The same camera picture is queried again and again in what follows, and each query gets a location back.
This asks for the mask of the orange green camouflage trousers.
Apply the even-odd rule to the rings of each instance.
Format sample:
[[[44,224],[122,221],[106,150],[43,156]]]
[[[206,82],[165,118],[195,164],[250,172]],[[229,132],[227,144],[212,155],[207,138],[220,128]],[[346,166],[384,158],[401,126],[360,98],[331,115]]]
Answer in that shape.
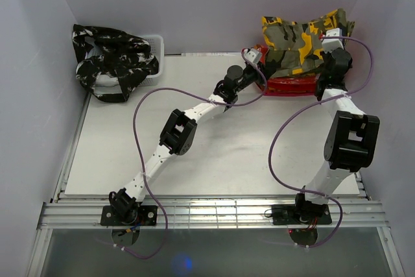
[[[343,36],[349,36],[355,27],[355,22],[347,19],[342,8],[304,23],[271,16],[263,16],[261,21],[268,47],[265,69],[271,78],[319,74],[324,63],[320,36],[335,28],[339,28]]]

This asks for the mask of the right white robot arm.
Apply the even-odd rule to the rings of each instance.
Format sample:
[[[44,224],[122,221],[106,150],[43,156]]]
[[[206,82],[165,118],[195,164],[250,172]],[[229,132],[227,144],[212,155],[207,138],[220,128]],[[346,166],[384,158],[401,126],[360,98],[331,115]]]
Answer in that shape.
[[[292,213],[300,223],[327,217],[328,197],[343,180],[368,167],[374,157],[380,120],[357,108],[347,94],[344,77],[351,66],[352,57],[343,48],[324,53],[314,94],[333,122],[324,145],[324,163],[295,198]]]

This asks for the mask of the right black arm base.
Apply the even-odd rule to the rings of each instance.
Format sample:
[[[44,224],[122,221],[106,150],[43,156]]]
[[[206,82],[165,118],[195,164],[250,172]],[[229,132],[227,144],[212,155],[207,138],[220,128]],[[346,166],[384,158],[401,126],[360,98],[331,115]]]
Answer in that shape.
[[[264,216],[272,219],[273,225],[329,225],[332,223],[326,204],[312,208],[299,208],[294,204],[274,204],[264,212]]]

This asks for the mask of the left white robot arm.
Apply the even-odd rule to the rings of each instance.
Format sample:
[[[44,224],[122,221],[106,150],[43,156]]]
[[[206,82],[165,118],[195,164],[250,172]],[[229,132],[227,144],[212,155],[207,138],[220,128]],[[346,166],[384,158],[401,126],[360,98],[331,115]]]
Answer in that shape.
[[[175,157],[184,155],[191,148],[200,123],[223,114],[231,107],[238,107],[238,93],[251,84],[267,83],[263,65],[245,64],[244,68],[237,65],[229,67],[225,77],[217,83],[207,99],[177,88],[157,88],[140,100],[139,104],[143,104],[152,93],[166,90],[188,95],[201,103],[184,111],[173,110],[160,133],[156,150],[147,161],[141,160],[140,172],[119,191],[109,194],[112,213],[120,223],[128,225],[137,220],[139,202],[148,189],[150,179],[161,173]]]

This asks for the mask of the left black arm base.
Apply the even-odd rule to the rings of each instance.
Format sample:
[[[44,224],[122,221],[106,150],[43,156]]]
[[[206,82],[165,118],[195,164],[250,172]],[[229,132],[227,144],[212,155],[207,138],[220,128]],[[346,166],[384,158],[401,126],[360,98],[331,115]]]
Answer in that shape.
[[[126,218],[122,218],[113,207],[105,206],[101,213],[101,226],[155,226],[157,223],[158,207],[142,205],[132,208]]]

